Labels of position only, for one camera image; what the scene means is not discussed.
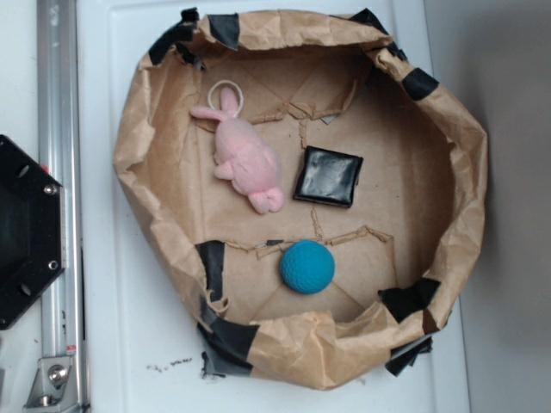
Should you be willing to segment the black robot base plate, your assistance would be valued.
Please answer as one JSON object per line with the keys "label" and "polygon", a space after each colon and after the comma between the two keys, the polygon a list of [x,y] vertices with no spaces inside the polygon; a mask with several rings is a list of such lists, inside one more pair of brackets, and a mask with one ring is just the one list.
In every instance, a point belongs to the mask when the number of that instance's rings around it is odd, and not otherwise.
{"label": "black robot base plate", "polygon": [[1,137],[1,329],[10,329],[64,269],[62,186]]}

